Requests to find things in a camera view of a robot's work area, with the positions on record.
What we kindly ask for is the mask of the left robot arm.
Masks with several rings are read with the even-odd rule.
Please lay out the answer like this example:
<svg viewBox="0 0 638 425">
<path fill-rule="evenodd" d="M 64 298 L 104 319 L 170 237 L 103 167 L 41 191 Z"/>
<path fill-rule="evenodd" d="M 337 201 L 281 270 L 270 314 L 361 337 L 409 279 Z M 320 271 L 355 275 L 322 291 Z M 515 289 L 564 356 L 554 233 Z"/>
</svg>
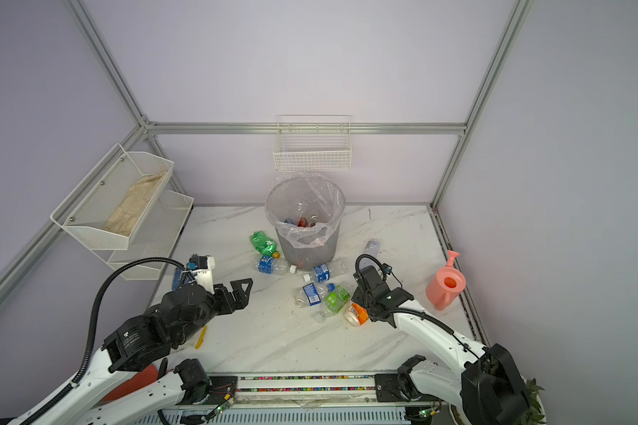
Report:
<svg viewBox="0 0 638 425">
<path fill-rule="evenodd" d="M 95 346 L 102 300 L 111 283 L 140 265 L 162 263 L 187 274 L 186 283 L 166 293 L 159 304 L 126 320 Z M 97 419 L 99 402 L 116 387 L 184 345 L 217 316 L 231 315 L 249 304 L 253 280 L 203 286 L 199 269 L 164 257 L 134 260 L 115 270 L 102 283 L 90 313 L 88 336 L 78 371 L 46 399 L 20 416 L 0 418 L 0 424 L 74 424 Z"/>
</svg>

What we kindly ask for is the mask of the green crushed plastic bottle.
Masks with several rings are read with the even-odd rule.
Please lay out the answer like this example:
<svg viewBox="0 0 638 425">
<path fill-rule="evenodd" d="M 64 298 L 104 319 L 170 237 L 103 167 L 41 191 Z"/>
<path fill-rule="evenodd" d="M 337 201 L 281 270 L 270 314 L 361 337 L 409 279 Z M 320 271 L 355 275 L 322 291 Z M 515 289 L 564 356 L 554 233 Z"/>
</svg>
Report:
<svg viewBox="0 0 638 425">
<path fill-rule="evenodd" d="M 254 232 L 253 235 L 249 237 L 249 240 L 253 248 L 255 248 L 255 251 L 258 251 L 260 255 L 274 259 L 281 258 L 281 254 L 278 251 L 278 245 L 264 231 L 259 230 Z"/>
</svg>

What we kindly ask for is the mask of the small bottle blue label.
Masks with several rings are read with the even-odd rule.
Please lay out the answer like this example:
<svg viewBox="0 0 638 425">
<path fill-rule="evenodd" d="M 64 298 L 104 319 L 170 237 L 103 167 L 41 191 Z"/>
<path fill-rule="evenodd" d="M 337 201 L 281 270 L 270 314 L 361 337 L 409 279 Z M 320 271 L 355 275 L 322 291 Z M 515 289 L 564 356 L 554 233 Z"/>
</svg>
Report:
<svg viewBox="0 0 638 425">
<path fill-rule="evenodd" d="M 287 260 L 268 256 L 256 258 L 253 262 L 253 268 L 262 274 L 276 274 L 277 276 L 295 274 L 297 271 L 296 265 L 292 265 Z"/>
</svg>

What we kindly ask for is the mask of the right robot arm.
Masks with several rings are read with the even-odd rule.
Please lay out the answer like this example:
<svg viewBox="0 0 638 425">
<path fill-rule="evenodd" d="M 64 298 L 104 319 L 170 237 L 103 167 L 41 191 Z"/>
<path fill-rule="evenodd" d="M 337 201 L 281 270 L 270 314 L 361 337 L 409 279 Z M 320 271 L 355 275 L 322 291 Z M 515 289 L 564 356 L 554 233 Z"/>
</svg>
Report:
<svg viewBox="0 0 638 425">
<path fill-rule="evenodd" d="M 483 345 L 434 317 L 400 284 L 390 288 L 390 268 L 369 254 L 354 262 L 353 301 L 372 322 L 386 322 L 412 336 L 448 373 L 420 363 L 404 368 L 404 387 L 440 398 L 455 407 L 464 424 L 517 424 L 533 407 L 531 396 L 510 352 Z"/>
</svg>

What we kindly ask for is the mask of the orange label bottle gold cap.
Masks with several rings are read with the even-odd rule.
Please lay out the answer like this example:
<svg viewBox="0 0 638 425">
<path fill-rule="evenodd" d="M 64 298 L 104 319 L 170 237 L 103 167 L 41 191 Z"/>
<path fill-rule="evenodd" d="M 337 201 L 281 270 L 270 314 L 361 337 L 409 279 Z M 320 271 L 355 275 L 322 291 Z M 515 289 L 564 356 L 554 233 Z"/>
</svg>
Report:
<svg viewBox="0 0 638 425">
<path fill-rule="evenodd" d="M 346 307 L 344 317 L 350 325 L 356 328 L 363 326 L 369 320 L 368 312 L 356 303 L 351 303 Z"/>
</svg>

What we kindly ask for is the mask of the green label clear bottle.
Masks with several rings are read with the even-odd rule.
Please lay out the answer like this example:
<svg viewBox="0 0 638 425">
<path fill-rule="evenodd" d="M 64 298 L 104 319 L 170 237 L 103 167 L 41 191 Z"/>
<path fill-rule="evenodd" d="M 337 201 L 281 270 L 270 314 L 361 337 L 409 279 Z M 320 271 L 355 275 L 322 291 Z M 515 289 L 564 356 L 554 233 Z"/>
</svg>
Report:
<svg viewBox="0 0 638 425">
<path fill-rule="evenodd" d="M 314 319 L 318 323 L 323 323 L 327 319 L 337 315 L 345 304 L 350 300 L 350 293 L 342 286 L 336 286 L 335 289 L 328 293 L 322 303 L 319 313 L 314 315 Z"/>
</svg>

